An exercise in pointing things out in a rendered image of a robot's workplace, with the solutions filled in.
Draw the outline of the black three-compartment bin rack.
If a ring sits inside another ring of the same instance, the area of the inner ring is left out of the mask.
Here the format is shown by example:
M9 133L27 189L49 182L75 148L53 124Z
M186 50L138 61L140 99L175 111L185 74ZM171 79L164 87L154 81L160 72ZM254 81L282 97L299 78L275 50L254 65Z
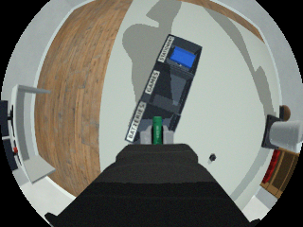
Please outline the black three-compartment bin rack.
M169 59L175 46L196 56L190 69L183 65L179 66L175 61ZM197 71L202 49L202 46L193 42L168 35L142 96L138 100L125 141L140 144L140 132L145 131L148 126L152 126L153 116L162 116L162 126L166 125L169 131L176 131Z

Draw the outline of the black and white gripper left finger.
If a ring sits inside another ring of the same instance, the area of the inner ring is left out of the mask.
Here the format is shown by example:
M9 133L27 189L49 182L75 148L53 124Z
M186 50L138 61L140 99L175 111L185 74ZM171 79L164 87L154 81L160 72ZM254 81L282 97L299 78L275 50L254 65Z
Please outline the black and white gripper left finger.
M153 144L153 126L148 126L145 131L140 132L140 144Z

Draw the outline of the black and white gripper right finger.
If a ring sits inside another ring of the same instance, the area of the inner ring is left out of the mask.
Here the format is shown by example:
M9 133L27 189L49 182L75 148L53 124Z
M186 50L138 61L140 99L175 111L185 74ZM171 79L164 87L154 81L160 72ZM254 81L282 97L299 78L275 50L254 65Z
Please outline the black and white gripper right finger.
M169 131L167 126L162 126L162 144L174 144L174 131Z

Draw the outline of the green battery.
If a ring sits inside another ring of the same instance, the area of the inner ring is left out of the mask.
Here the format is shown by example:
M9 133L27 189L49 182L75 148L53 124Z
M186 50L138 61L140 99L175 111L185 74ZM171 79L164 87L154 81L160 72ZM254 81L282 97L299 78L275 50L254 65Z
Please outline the green battery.
M152 118L153 122L153 143L162 144L162 116Z

